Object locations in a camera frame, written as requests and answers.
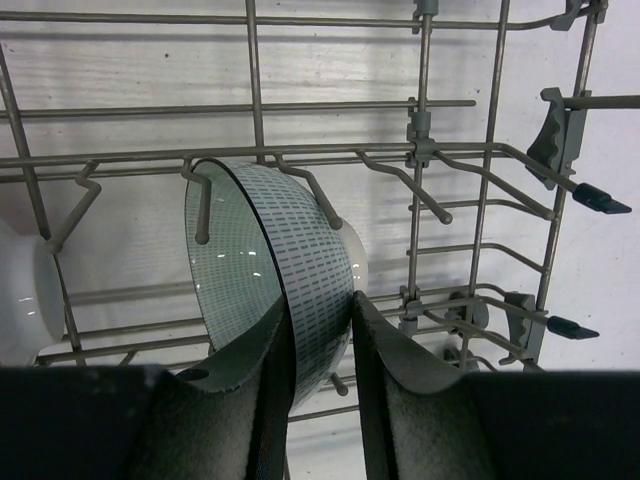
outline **white dish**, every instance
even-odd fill
[[[64,303],[52,255],[39,236],[17,235],[0,220],[0,364],[33,365],[62,339]]]
[[[364,251],[360,237],[347,223],[342,220],[342,228],[339,230],[342,243],[347,249],[349,262],[351,263],[351,273],[353,275],[353,288],[367,293],[369,285],[369,264],[367,263],[367,252]]]
[[[195,241],[198,183],[189,182],[185,202],[191,272],[212,344],[229,343],[284,296],[298,406],[328,380],[349,343],[354,285],[344,242],[315,197],[288,175],[209,159],[193,172],[212,187],[206,245]]]

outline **white wall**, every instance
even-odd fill
[[[152,0],[78,2],[5,0],[3,9],[96,12],[244,14],[243,2]],[[514,0],[512,21],[558,13],[562,1]],[[438,19],[493,20],[495,0],[442,1]],[[258,1],[259,15],[367,16],[410,18],[413,4],[385,0],[314,2]],[[594,95],[638,92],[640,57],[637,18],[631,0],[612,2],[599,28],[588,88]],[[568,33],[543,29],[510,32],[505,57],[496,138],[526,150],[540,128],[547,105],[538,94],[558,86],[573,89],[584,21]],[[72,108],[154,104],[250,103],[248,56],[242,26],[154,26],[0,24],[0,40],[20,107]],[[417,93],[419,38],[404,30],[260,27],[264,102],[404,100]],[[475,99],[475,108],[438,109],[432,134],[438,141],[482,141],[490,90],[495,32],[435,31],[429,97]],[[268,144],[403,141],[404,111],[324,114],[267,114]],[[587,181],[635,207],[637,131],[633,111],[592,111],[576,179]],[[180,147],[241,146],[253,142],[249,115],[29,121],[34,155]],[[7,125],[0,128],[0,156],[14,156]],[[495,171],[551,205],[547,192],[519,164],[494,161]],[[369,255],[370,293],[392,293],[406,283],[410,195],[397,180],[362,166],[316,167],[336,210],[359,232]],[[478,178],[433,163],[425,187],[439,200],[470,199]],[[75,309],[82,330],[199,315],[189,287],[182,208],[185,182],[178,175],[100,180],[103,193],[61,254],[69,291],[158,287],[168,296],[109,301]],[[43,196],[51,224],[59,226],[83,191],[72,182],[47,182]],[[493,195],[500,192],[491,191]],[[475,211],[455,210],[454,223],[439,225],[423,215],[421,246],[473,241]],[[23,185],[0,185],[0,216],[21,232],[35,225]],[[541,220],[488,209],[486,240],[506,243],[540,263],[548,226]],[[541,364],[547,368],[625,369],[640,366],[639,328],[632,303],[640,283],[638,215],[608,217],[568,202],[548,308],[601,333],[597,340],[570,342],[547,336]],[[419,261],[423,288],[464,284],[470,253]],[[499,252],[484,252],[480,281],[535,293],[538,278]],[[492,328],[506,332],[496,313]],[[156,334],[153,338],[200,331]],[[127,341],[143,338],[127,337]],[[422,339],[431,346],[442,341]],[[492,360],[496,348],[477,341],[476,353]],[[90,346],[105,345],[95,341]],[[205,348],[150,353],[140,361],[197,359]],[[348,371],[347,357],[344,371]],[[304,411],[352,404],[321,393]],[[363,460],[357,414],[302,422],[289,433],[294,478],[361,478]]]

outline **dishwasher rack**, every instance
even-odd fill
[[[272,168],[280,168],[288,174],[304,175],[310,183],[320,206],[327,214],[330,224],[339,228],[341,221],[333,211],[321,186],[313,176],[295,167],[311,165],[341,165],[363,163],[371,170],[397,176],[413,193],[411,210],[411,240],[407,250],[409,258],[409,272],[407,286],[400,287],[399,292],[373,297],[374,302],[401,301],[398,308],[383,310],[386,317],[399,316],[400,328],[408,335],[427,334],[447,331],[458,332],[462,335],[463,343],[459,358],[455,360],[460,368],[466,368],[472,360],[482,363],[490,370],[496,370],[486,359],[474,357],[469,353],[471,338],[484,338],[509,352],[509,358],[504,363],[520,361],[526,370],[541,370],[537,365],[540,348],[545,330],[567,338],[589,338],[597,336],[596,332],[581,328],[575,322],[556,316],[548,316],[545,311],[549,281],[556,254],[558,234],[562,222],[562,214],[567,193],[573,198],[596,211],[605,213],[626,213],[630,209],[588,184],[577,184],[569,175],[571,151],[575,152],[579,145],[584,127],[584,115],[591,108],[639,108],[640,97],[592,97],[586,90],[587,74],[593,51],[597,25],[604,21],[607,1],[570,1],[567,2],[565,12],[559,15],[526,23],[511,23],[508,21],[509,0],[501,0],[500,17],[498,22],[475,21],[437,21],[437,0],[415,0],[416,11],[411,19],[358,19],[358,18],[310,18],[310,17],[261,17],[256,15],[255,0],[246,0],[246,16],[220,15],[156,15],[156,14],[97,14],[97,13],[54,13],[54,12],[0,12],[1,22],[65,22],[65,23],[103,23],[103,24],[184,24],[184,25],[244,25],[247,28],[249,49],[249,71],[251,79],[251,104],[234,105],[192,105],[192,106],[153,106],[153,107],[117,107],[117,108],[81,108],[81,109],[46,109],[20,110],[11,84],[9,69],[5,61],[2,45],[0,45],[0,90],[5,104],[5,111],[0,112],[0,118],[6,119],[13,133],[18,151],[17,158],[0,158],[0,170],[21,168],[21,175],[2,174],[0,183],[24,182],[27,185],[35,218],[40,234],[47,239],[46,248],[52,253],[58,253],[64,241],[73,232],[75,226],[89,211],[92,202],[100,194],[101,187],[94,180],[104,177],[181,174],[187,179],[194,180],[190,163],[202,157],[232,158],[240,156],[255,156],[257,163]],[[546,146],[555,148],[551,155],[556,163],[541,161],[534,158],[537,153],[534,146],[524,153],[513,146],[495,140],[495,126],[500,96],[501,73],[505,51],[507,32],[517,32],[550,27],[555,30],[568,30],[577,18],[585,17],[585,30],[574,91],[570,97],[562,97],[554,92],[548,92],[547,100],[551,108],[547,117],[551,133],[542,129],[539,139]],[[321,102],[321,103],[263,103],[260,87],[259,36],[257,26],[313,26],[313,27],[359,27],[359,28],[393,28],[411,29],[420,34],[420,69],[419,91],[417,99],[393,101],[360,101],[360,102]],[[427,96],[429,77],[429,54],[431,33],[434,29],[447,30],[492,30],[497,32],[493,78],[491,86],[490,107],[487,120],[485,142],[457,142],[438,143],[429,136],[430,109],[446,107],[473,107],[473,100],[431,100]],[[364,109],[408,109],[410,123],[407,141],[399,143],[345,143],[345,144],[310,144],[310,145],[269,145],[265,142],[263,130],[264,112],[291,111],[328,111],[345,110],[361,111]],[[56,119],[79,117],[124,117],[124,116],[158,116],[158,115],[189,115],[198,113],[237,113],[251,112],[255,134],[255,145],[245,147],[217,147],[207,149],[180,149],[157,151],[131,151],[110,153],[82,153],[73,155],[32,156],[29,151],[27,136],[23,122],[30,119]],[[304,158],[288,159],[292,155]],[[515,186],[491,172],[491,160],[496,157],[508,157],[518,161],[528,168],[532,174],[543,180],[549,188],[555,188],[556,196],[552,208],[541,205],[524,194]],[[461,162],[461,160],[482,158],[482,167]],[[182,160],[183,167],[129,167],[131,162]],[[482,177],[479,196],[473,200],[438,202],[422,188],[424,168],[429,161],[441,161],[448,167]],[[413,170],[410,177],[405,170],[391,166],[404,162],[405,166]],[[101,170],[106,164],[122,164],[118,169]],[[36,170],[51,166],[80,166],[81,171],[76,174],[47,172]],[[40,195],[39,182],[52,180],[75,180],[75,183],[87,189],[85,196],[69,214],[62,227],[57,232],[49,229],[45,205]],[[509,194],[513,200],[488,198],[489,184],[493,184]],[[485,210],[487,206],[498,205],[516,209],[538,217],[540,221],[549,222],[548,241],[544,260],[537,263],[515,250],[497,243],[483,243]],[[458,208],[477,208],[477,220],[474,241],[471,244],[445,245],[433,248],[419,248],[419,227],[422,211],[429,211],[443,224],[451,223],[453,216],[449,210]],[[201,227],[208,226],[207,209],[201,211]],[[533,269],[540,275],[537,294],[513,294],[499,286],[478,283],[478,267],[481,251],[494,249],[513,257],[523,265]],[[417,261],[420,255],[430,255],[443,252],[472,251],[469,283],[466,285],[446,286],[430,290],[420,290],[416,284]],[[207,335],[186,338],[172,338],[125,345],[83,349],[82,340],[91,338],[109,338],[110,336],[145,331],[158,331],[178,327],[201,325],[202,319],[180,319],[144,325],[119,327],[99,331],[79,332],[75,321],[72,305],[64,287],[64,278],[58,263],[58,272],[63,285],[66,328],[65,341],[69,342],[71,351],[41,355],[37,359],[39,365],[51,365],[56,362],[76,361],[84,365],[85,359],[113,354],[122,354],[123,365],[128,364],[138,352],[145,350],[163,349],[183,345],[206,344]],[[492,296],[481,296],[478,290],[489,290],[502,297],[498,300]],[[431,303],[423,303],[429,296],[449,294],[450,299]],[[504,336],[486,329],[488,318],[484,318],[482,311],[487,305],[505,311],[509,321],[510,332],[507,339]],[[435,311],[445,310],[443,316]],[[417,317],[426,316],[439,325],[418,329]],[[191,365],[184,362],[168,365],[170,369],[181,369]],[[334,386],[340,386],[340,380],[334,378]],[[345,377],[343,382],[353,382],[355,377]],[[291,421],[302,421],[357,410],[357,405],[324,412],[316,412],[292,417]]]

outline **bowl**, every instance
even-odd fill
[[[0,364],[30,366],[64,333],[60,277],[37,236],[16,234],[0,220]]]
[[[196,241],[198,182],[189,182],[185,199],[191,273],[211,342],[222,348],[282,295],[293,326],[298,406],[335,371],[349,342],[354,273],[341,235],[315,197],[278,170],[204,159],[193,173],[211,182],[205,245]]]

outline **patterned bowl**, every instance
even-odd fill
[[[198,303],[215,349],[284,296],[296,350],[298,406],[337,368],[349,343],[354,291],[344,243],[298,182],[256,164],[199,161],[211,181],[209,242],[195,240],[201,186],[190,181],[185,226]]]

